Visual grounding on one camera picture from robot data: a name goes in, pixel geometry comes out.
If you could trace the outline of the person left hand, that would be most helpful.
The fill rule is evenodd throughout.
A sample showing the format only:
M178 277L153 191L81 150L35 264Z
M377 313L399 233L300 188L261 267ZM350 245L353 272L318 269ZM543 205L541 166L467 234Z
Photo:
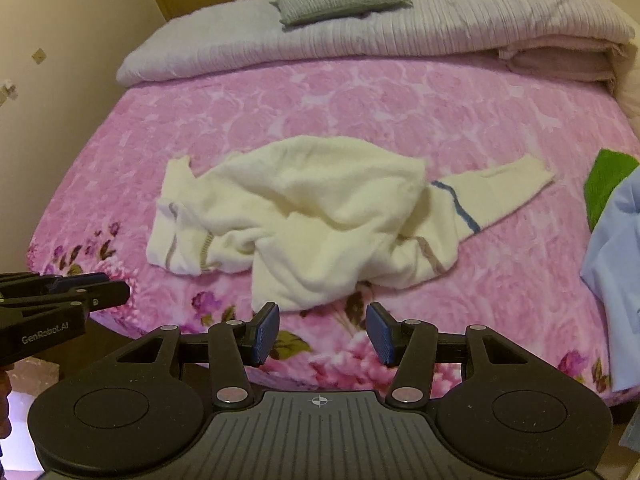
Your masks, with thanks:
M12 391L9 371L13 370L13 367L13 364L2 366L0 370L0 439L5 439L12 430L9 420L9 395Z

